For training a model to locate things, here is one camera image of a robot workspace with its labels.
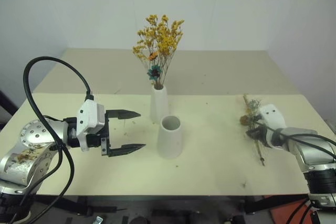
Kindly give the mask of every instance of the white cylindrical container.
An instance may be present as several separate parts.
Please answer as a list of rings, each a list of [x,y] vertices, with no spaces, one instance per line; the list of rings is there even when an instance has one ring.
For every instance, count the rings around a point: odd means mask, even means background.
[[[159,124],[161,118],[169,115],[167,89],[163,86],[162,89],[155,89],[152,86],[151,96],[151,119],[154,123]]]
[[[182,153],[182,127],[181,121],[173,115],[161,119],[158,149],[163,158],[176,158]]]

